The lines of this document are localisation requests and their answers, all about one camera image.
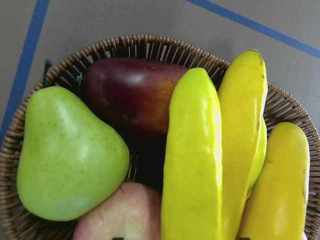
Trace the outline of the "brown wicker fruit basket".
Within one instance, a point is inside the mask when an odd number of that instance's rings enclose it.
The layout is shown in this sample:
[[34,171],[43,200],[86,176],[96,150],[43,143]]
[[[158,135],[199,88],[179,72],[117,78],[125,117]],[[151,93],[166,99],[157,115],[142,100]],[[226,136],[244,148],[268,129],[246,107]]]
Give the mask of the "brown wicker fruit basket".
[[[78,94],[78,74],[93,62],[112,57],[137,57],[178,64],[187,68],[203,67],[215,86],[219,86],[228,62],[194,45],[159,35],[124,35],[88,45],[54,65],[46,79]],[[8,240],[69,240],[76,223],[55,222],[39,218],[22,205],[16,189],[17,169],[24,138],[25,113],[30,96],[18,100],[14,115],[5,131],[0,148],[0,223]],[[310,151],[309,197],[305,233],[308,239],[320,236],[320,138],[302,105],[288,92],[272,82],[264,109],[266,126],[271,130],[281,122],[301,127]]]

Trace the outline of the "dark red mango fruit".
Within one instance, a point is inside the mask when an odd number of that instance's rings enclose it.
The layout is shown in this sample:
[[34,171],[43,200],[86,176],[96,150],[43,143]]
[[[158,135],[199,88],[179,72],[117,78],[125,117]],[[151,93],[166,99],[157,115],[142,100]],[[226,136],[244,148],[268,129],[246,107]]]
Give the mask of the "dark red mango fruit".
[[137,137],[166,135],[169,102],[187,67],[153,59],[105,58],[82,76],[83,101],[104,122]]

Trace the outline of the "pink apple back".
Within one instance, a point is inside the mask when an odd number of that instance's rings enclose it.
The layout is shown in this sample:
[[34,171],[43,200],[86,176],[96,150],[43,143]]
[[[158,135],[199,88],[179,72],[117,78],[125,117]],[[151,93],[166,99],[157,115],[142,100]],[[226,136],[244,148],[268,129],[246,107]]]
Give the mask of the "pink apple back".
[[162,195],[125,182],[77,221],[74,240],[160,240]]

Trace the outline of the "green pear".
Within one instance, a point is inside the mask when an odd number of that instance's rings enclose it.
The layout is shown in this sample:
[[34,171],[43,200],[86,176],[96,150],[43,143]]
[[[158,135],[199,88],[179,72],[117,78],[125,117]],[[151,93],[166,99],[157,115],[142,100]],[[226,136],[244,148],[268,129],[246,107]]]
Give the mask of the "green pear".
[[75,94],[51,86],[31,96],[16,182],[29,212],[51,221],[77,219],[121,185],[129,164],[122,137]]

